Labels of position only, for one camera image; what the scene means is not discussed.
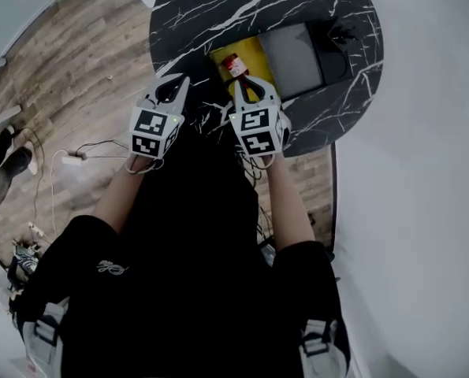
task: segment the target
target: logo on shirt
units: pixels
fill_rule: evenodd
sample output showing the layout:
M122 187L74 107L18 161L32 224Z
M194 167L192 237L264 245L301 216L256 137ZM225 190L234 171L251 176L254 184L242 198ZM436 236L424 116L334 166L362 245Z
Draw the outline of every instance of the logo on shirt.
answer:
M125 272L129 268L123 268L120 265L114 265L112 261L100 261L99 265L97 266L98 272L103 273L108 271L109 273L113 274L114 276L120 276L123 272Z

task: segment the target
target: black shirt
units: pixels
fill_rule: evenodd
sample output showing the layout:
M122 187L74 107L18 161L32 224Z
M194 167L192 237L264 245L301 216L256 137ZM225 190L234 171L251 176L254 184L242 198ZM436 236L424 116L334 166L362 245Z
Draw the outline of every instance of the black shirt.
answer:
M148 175L120 236L94 217L73 219L14 305L35 321L70 297L63 376L302 376L310 319L340 321L349 360L322 245L297 243L269 267L243 169L200 144Z

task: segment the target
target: small bottle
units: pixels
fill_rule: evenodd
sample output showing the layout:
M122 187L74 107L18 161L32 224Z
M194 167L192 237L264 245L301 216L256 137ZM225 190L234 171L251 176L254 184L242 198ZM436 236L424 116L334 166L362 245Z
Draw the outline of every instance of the small bottle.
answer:
M231 54L226 57L221 64L229 70L229 73L231 73L231 76L235 80L250 74L247 66L244 65L243 61L237 54Z

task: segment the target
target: round table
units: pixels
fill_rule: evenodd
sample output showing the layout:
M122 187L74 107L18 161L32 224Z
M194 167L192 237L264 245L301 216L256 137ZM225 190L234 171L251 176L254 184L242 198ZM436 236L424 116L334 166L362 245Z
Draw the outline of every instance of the round table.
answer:
M157 0L150 26L154 68L157 76L190 76L186 107L200 113L195 126L206 135L222 133L233 104L209 52L276 27L332 17L355 29L358 40L348 45L353 78L284 102L292 121L285 155L307 154L352 128L378 89L383 38L371 0Z

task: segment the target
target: person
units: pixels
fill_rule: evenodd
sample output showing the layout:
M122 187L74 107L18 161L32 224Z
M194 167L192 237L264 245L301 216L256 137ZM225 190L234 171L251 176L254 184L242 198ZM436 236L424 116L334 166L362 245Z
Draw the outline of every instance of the person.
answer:
M94 213L50 246L12 304L21 334L67 298L48 342L61 340L63 377L344 377L348 336L326 251L282 154L267 175L272 267L242 161L184 126L159 170L122 167Z
M0 133L0 205L6 198L13 178L29 169L32 175L38 172L35 149L31 141L27 141L13 153L13 138L17 135L15 128L9 126Z

